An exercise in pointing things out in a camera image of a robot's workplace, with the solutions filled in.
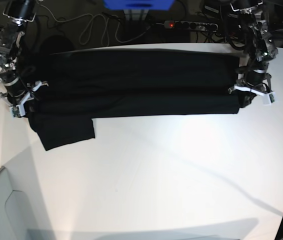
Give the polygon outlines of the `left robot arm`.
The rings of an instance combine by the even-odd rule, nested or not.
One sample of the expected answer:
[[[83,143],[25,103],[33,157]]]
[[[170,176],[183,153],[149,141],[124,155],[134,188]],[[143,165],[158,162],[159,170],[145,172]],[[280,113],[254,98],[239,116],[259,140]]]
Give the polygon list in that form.
[[[269,31],[267,7],[262,0],[235,0],[230,6],[238,15],[240,30],[245,39],[242,49],[247,54],[248,61],[247,65],[240,68],[242,78],[228,92],[241,91],[265,98],[273,97],[272,77],[268,68],[270,61],[276,58],[278,49]]]

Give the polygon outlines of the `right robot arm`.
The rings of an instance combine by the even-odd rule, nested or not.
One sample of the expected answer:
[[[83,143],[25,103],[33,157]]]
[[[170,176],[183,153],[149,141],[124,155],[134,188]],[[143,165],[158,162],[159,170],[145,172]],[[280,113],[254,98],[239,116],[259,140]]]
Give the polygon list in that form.
[[[32,68],[19,70],[18,64],[26,25],[35,20],[41,3],[40,0],[10,0],[2,12],[8,22],[0,32],[0,83],[6,89],[5,93],[0,92],[0,100],[13,110],[22,108],[25,102],[35,98],[40,87],[48,85],[47,81],[25,83],[23,76]]]

